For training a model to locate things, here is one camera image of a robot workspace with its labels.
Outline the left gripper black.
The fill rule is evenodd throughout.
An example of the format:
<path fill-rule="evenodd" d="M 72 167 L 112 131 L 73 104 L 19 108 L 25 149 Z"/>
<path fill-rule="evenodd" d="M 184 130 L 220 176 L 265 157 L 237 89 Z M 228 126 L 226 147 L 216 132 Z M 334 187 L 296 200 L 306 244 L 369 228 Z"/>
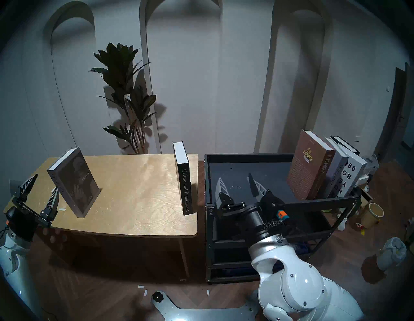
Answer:
<path fill-rule="evenodd" d="M 23 202 L 32 190 L 38 174 L 33 175 L 26 181 L 13 180 L 13 197 L 22 202 L 14 202 L 14 206 L 7 210 L 7 226 L 17 237 L 32 241 L 39 225 L 50 227 L 58 212 L 59 190 L 55 187 L 45 206 L 38 214 Z"/>

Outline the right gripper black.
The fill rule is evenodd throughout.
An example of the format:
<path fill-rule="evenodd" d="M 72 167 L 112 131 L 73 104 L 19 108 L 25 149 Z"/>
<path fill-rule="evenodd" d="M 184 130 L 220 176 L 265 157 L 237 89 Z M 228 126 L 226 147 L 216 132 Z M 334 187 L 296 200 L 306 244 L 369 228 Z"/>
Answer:
<path fill-rule="evenodd" d="M 253 197 L 264 209 L 284 210 L 285 203 L 257 182 L 251 173 L 248 174 L 248 183 Z M 220 225 L 228 230 L 227 234 L 233 240 L 260 241 L 274 235 L 288 235 L 288 224 L 268 220 L 258 203 L 234 203 L 221 177 L 216 184 L 216 207 Z"/>

